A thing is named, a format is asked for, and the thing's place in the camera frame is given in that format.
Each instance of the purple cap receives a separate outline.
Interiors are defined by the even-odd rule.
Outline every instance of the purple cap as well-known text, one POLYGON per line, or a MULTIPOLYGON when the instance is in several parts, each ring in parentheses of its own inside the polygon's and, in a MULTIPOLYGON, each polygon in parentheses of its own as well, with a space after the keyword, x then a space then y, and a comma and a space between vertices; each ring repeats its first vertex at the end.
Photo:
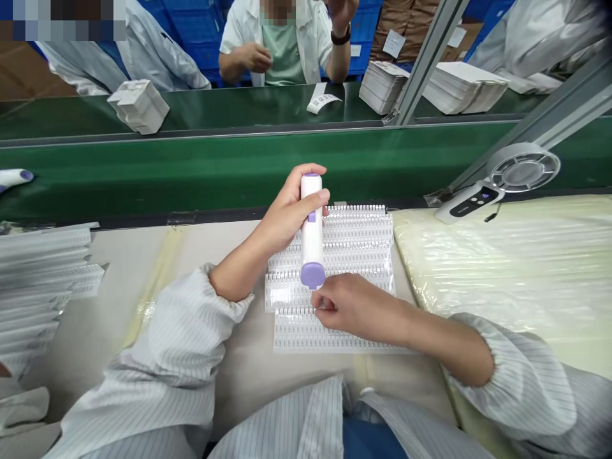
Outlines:
POLYGON ((28 182, 32 181, 32 179, 34 178, 34 174, 31 173, 30 171, 27 170, 22 170, 19 175, 21 175, 21 178, 24 180, 27 180, 28 182))
POLYGON ((320 263, 310 262, 302 266, 302 284, 310 290, 316 290, 325 282, 325 269, 320 263))

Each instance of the aluminum frame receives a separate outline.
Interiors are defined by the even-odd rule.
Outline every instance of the aluminum frame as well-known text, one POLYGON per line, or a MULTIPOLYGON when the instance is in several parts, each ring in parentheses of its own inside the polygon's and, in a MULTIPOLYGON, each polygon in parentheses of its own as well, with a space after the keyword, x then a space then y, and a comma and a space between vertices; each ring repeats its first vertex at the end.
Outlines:
POLYGON ((612 109, 612 45, 603 48, 445 190, 452 193, 483 178, 487 160, 501 148, 532 142, 550 150, 612 109))
POLYGON ((461 21, 469 0, 441 0, 433 16, 414 67, 396 105, 397 116, 389 124, 406 126, 412 124, 412 114, 431 78, 435 66, 461 21))

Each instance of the green shirt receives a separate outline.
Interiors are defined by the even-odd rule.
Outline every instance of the green shirt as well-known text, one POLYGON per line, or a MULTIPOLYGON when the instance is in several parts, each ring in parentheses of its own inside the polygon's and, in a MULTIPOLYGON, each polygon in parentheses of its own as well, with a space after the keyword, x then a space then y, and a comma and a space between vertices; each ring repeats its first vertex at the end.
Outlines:
POLYGON ((298 51, 295 25, 262 25, 263 45, 272 55, 272 67, 266 72, 266 85, 306 84, 298 51))

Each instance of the white pen-shaped device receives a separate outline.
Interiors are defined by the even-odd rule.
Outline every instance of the white pen-shaped device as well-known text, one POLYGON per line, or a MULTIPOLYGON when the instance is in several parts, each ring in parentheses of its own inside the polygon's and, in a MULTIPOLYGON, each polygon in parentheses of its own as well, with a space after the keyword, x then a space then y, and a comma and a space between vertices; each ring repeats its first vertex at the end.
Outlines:
MULTIPOLYGON (((301 198, 323 188, 321 176, 308 173, 302 176, 301 198)), ((310 290, 318 290, 325 282, 323 267, 323 208, 308 215, 302 224, 302 284, 310 290)))
POLYGON ((0 170, 0 193, 11 186, 31 182, 34 174, 25 169, 3 169, 0 170))

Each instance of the portable fan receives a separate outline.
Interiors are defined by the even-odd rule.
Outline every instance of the portable fan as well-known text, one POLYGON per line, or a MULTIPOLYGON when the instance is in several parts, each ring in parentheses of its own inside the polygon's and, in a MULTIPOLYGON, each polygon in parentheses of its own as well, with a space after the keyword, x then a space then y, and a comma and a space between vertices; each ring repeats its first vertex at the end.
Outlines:
POLYGON ((485 177, 454 195, 434 216, 445 223, 455 223, 500 201, 506 193, 522 193, 546 185, 560 169, 561 160, 539 145, 508 145, 487 160, 485 177))

